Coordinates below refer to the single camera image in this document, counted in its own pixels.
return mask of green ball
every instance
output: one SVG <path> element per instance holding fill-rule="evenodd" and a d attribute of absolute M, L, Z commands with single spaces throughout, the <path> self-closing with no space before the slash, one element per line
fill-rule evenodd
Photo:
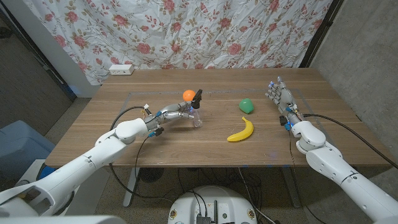
<path fill-rule="evenodd" d="M 249 114 L 250 112 L 252 112 L 254 110 L 254 106 L 253 106 L 253 102 L 249 99 L 243 99 L 240 103 L 239 103 L 239 108 Z"/>

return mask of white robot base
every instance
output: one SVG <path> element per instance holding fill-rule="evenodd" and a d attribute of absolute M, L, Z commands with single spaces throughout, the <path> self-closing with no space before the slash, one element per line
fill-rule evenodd
<path fill-rule="evenodd" d="M 257 223 L 256 214 L 250 202 L 231 189 L 207 185 L 197 187 L 193 189 L 193 192 L 196 193 L 198 200 L 195 194 L 189 191 L 173 203 L 168 224 Z"/>

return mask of orange ball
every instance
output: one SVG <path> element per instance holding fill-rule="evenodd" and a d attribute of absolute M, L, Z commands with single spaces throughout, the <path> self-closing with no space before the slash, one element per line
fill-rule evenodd
<path fill-rule="evenodd" d="M 187 90 L 182 95 L 182 98 L 184 99 L 184 101 L 192 101 L 195 94 L 196 93 L 193 90 Z"/>

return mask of cable connector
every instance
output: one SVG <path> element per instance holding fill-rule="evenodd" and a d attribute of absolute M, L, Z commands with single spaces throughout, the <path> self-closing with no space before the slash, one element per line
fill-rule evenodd
<path fill-rule="evenodd" d="M 281 126 L 284 126 L 285 124 L 287 124 L 287 119 L 285 116 L 279 116 L 279 123 Z"/>
<path fill-rule="evenodd" d="M 158 129 L 155 130 L 155 135 L 156 135 L 156 136 L 160 136 L 160 134 L 162 134 L 163 131 L 164 131 L 164 128 L 163 128 L 163 127 L 160 127 L 160 128 L 158 128 Z"/>
<path fill-rule="evenodd" d="M 290 121 L 285 124 L 286 131 L 290 131 Z"/>

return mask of floral curtain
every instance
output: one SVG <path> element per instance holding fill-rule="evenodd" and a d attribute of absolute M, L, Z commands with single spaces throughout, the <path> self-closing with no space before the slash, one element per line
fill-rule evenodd
<path fill-rule="evenodd" d="M 24 0 L 92 85 L 135 69 L 297 67 L 331 0 Z"/>

